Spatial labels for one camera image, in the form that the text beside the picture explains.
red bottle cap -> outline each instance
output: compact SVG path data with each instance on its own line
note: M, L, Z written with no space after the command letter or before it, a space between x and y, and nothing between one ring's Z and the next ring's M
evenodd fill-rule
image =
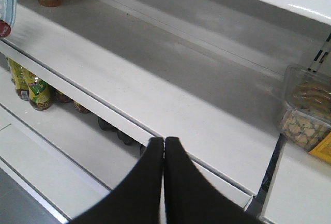
M2 20L0 20L0 38L7 37L10 34L10 25Z

refrigerated display case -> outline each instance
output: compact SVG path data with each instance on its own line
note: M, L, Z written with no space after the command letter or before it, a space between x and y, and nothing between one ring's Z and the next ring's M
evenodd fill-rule
M139 145L124 146L115 133L102 131L97 115L145 146L150 137L180 137L203 175L246 209L279 139L287 66L321 65L319 71L329 73L329 61L317 57L328 49L328 2L63 0L45 8L18 0L15 27L0 51L93 114L61 104L33 110L8 87L2 59L0 111L12 125L0 134L17 126L35 149L43 147L40 156L48 154L47 146L51 157L67 161L63 168L84 175L82 184L94 193L86 195L85 205L75 205L70 179L59 180L62 187L49 184L61 174L51 169L55 162L40 173L19 167L25 156L32 167L44 159L35 159L24 143L15 146L20 156L5 157L8 147L0 156L65 218L74 218L139 159ZM102 190L95 193L96 187Z

clear plastic container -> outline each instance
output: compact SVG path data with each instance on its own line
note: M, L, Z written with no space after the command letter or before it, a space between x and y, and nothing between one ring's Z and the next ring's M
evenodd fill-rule
M331 131L331 78L289 66L285 74L279 129L307 152Z

